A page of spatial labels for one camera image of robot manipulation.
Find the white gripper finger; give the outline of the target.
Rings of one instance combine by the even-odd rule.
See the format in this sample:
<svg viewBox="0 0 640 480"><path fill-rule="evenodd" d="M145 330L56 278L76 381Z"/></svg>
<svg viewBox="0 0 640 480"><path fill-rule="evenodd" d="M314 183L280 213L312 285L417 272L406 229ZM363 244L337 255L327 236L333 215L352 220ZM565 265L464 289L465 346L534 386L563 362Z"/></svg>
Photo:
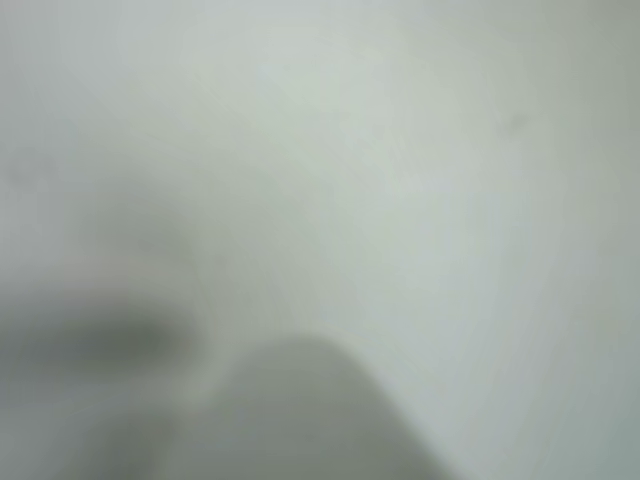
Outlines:
<svg viewBox="0 0 640 480"><path fill-rule="evenodd" d="M239 362L174 451L177 479L454 479L380 385L319 337Z"/></svg>

